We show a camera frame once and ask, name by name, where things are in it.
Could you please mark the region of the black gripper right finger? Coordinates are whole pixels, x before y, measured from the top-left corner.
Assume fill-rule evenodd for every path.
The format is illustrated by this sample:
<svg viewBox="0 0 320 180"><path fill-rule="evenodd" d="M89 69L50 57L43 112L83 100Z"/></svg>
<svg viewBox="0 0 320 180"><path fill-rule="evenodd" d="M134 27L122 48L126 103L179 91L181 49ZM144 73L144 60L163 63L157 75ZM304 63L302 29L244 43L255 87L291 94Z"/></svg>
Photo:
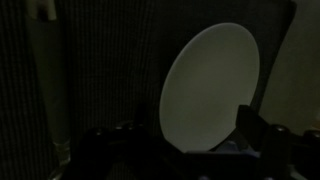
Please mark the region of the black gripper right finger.
<svg viewBox="0 0 320 180"><path fill-rule="evenodd" d="M281 124L269 124L247 105L240 105L236 129L259 157L224 155L214 180L293 180L289 166L307 180L320 180L320 137L318 130L296 135Z"/></svg>

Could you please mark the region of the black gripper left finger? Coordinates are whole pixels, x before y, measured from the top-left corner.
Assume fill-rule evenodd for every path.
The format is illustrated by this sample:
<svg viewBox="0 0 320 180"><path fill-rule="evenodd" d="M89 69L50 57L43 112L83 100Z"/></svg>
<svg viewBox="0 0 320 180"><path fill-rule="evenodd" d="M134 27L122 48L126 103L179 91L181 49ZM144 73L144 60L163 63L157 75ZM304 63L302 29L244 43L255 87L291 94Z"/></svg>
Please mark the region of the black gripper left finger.
<svg viewBox="0 0 320 180"><path fill-rule="evenodd" d="M144 128L146 108L113 130L88 131L66 169L66 180L106 180L112 166L123 162L138 180L187 180L181 153Z"/></svg>

